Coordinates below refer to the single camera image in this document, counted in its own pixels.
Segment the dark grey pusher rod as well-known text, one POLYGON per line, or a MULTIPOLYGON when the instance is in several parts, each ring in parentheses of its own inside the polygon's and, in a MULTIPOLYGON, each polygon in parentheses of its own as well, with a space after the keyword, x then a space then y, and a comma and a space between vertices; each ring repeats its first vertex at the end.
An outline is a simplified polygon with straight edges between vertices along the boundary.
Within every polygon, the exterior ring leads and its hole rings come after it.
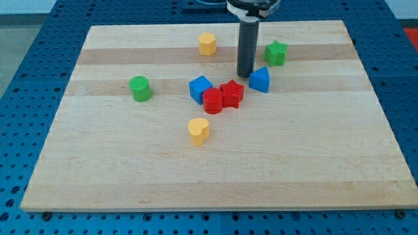
POLYGON ((259 22, 256 17, 240 18, 236 73, 241 78, 248 78, 253 72, 259 22))

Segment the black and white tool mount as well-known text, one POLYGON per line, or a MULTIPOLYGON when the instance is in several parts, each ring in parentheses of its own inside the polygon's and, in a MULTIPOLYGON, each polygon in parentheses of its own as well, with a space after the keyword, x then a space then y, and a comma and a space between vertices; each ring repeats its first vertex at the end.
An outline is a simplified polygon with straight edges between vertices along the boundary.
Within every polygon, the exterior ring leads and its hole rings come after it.
POLYGON ((280 0, 226 0, 229 12, 239 18, 267 18, 280 7, 280 0))

